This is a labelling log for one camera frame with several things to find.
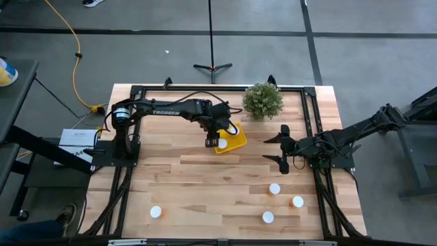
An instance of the concrete floor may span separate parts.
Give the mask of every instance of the concrete floor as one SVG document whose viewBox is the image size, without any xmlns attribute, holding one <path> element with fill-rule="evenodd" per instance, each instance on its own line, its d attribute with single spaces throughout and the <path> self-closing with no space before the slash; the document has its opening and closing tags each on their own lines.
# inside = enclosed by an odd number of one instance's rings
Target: concrete floor
<svg viewBox="0 0 437 246">
<path fill-rule="evenodd" d="M 208 5 L 201 0 L 130 0 L 128 4 L 110 0 L 93 9 L 84 8 L 79 0 L 51 2 L 77 28 L 208 29 Z M 432 0 L 307 0 L 307 4 L 313 31 L 437 32 L 437 2 Z M 299 0 L 212 0 L 212 7 L 218 31 L 305 31 Z M 11 0 L 0 15 L 0 25 L 64 28 L 42 0 Z M 84 58 L 77 85 L 88 103 L 107 102 L 114 83 L 163 83 L 166 77 L 175 83 L 209 83 L 207 74 L 192 68 L 194 63 L 210 63 L 207 36 L 79 38 Z M 305 37 L 216 36 L 214 44 L 216 64 L 234 64 L 217 77 L 217 83 L 256 83 L 273 74 L 281 85 L 315 84 Z M 87 112 L 71 87 L 76 52 L 71 35 L 2 33 L 0 47 L 0 55 L 6 57 L 38 59 L 38 78 L 78 114 Z M 323 84 L 335 88 L 343 125 L 368 118 L 386 103 L 406 109 L 435 87 L 436 47 L 436 39 L 315 38 Z M 93 116 L 87 122 L 101 121 Z M 32 86 L 17 119 L 19 126 L 47 137 L 56 137 L 75 123 L 38 84 Z M 411 183 L 397 135 L 372 135 L 360 144 L 354 160 L 368 234 L 436 244 L 437 199 L 401 202 L 397 198 Z M 81 203 L 83 197 L 77 192 L 73 200 Z M 2 207 L 11 193 L 0 196 Z M 39 209 L 47 211 L 44 206 Z"/>
</svg>

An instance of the wooden plank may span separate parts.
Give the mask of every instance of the wooden plank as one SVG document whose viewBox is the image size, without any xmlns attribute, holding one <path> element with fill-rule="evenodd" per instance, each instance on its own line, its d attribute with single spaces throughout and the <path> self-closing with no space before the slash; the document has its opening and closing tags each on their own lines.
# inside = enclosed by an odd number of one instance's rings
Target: wooden plank
<svg viewBox="0 0 437 246">
<path fill-rule="evenodd" d="M 128 98 L 130 87 L 129 84 L 115 84 L 110 105 Z M 333 88 L 316 87 L 316 92 L 324 130 L 341 128 Z M 149 91 L 146 97 L 172 101 L 188 93 Z M 228 100 L 232 107 L 241 107 L 242 92 L 214 94 Z M 143 118 L 141 153 L 132 176 L 123 237 L 321 239 L 311 170 L 307 166 L 298 170 L 291 165 L 290 173 L 282 175 L 276 163 L 261 157 L 262 154 L 281 153 L 279 145 L 263 143 L 278 133 L 281 124 L 290 126 L 293 138 L 306 137 L 299 93 L 286 92 L 283 95 L 284 111 L 272 120 L 252 121 L 245 112 L 232 115 L 233 122 L 241 123 L 249 142 L 226 154 L 215 154 L 213 149 L 203 146 L 206 135 L 197 123 L 162 116 Z M 194 97 L 218 102 L 205 94 Z M 311 101 L 308 103 L 313 119 Z M 112 139 L 113 136 L 114 131 L 105 132 L 102 138 Z M 296 158 L 295 164 L 302 167 L 304 161 Z M 112 167 L 104 167 L 91 177 L 82 231 L 106 206 L 112 177 Z M 343 170 L 333 170 L 333 180 L 338 204 L 354 226 L 365 234 L 353 179 Z M 272 182 L 281 185 L 279 195 L 267 194 Z M 295 195 L 303 197 L 304 207 L 289 206 Z M 150 217 L 152 206 L 163 208 L 161 218 Z M 261 218 L 266 210 L 275 215 L 275 221 L 269 225 Z M 331 231 L 334 231 L 329 208 L 327 213 Z"/>
</svg>

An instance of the yellow bowl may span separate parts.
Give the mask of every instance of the yellow bowl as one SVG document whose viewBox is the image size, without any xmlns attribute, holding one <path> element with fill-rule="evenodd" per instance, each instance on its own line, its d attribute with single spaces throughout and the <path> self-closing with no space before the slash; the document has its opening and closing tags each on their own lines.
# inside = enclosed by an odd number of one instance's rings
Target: yellow bowl
<svg viewBox="0 0 437 246">
<path fill-rule="evenodd" d="M 220 138 L 226 140 L 227 146 L 226 148 L 215 147 L 214 149 L 216 150 L 217 154 L 228 152 L 230 150 L 239 148 L 241 146 L 245 146 L 247 144 L 247 139 L 246 136 L 244 135 L 240 123 L 236 123 L 235 126 L 238 128 L 238 132 L 239 132 L 237 135 L 230 135 L 225 130 L 218 131 L 218 133 L 220 133 Z"/>
</svg>

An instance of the potted plant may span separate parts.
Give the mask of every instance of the potted plant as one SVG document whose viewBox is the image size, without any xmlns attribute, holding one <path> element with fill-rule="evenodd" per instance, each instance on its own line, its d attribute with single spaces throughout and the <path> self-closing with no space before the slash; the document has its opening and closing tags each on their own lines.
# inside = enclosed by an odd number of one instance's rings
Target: potted plant
<svg viewBox="0 0 437 246">
<path fill-rule="evenodd" d="M 243 107 L 254 120 L 265 117 L 272 119 L 279 115 L 284 104 L 279 88 L 271 83 L 256 83 L 246 89 L 243 96 Z"/>
</svg>

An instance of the black shoe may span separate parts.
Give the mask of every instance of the black shoe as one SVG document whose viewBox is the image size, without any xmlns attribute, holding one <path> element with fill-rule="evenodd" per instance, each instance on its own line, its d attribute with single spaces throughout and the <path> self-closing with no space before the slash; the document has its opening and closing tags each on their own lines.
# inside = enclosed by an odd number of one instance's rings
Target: black shoe
<svg viewBox="0 0 437 246">
<path fill-rule="evenodd" d="M 85 7 L 96 7 L 99 3 L 103 2 L 104 0 L 83 0 L 82 3 Z"/>
<path fill-rule="evenodd" d="M 69 204 L 67 205 L 61 212 L 61 214 L 56 218 L 56 221 L 61 223 L 64 226 L 64 236 L 66 235 L 66 231 L 68 226 L 73 222 L 74 217 L 76 216 L 76 205 Z"/>
</svg>

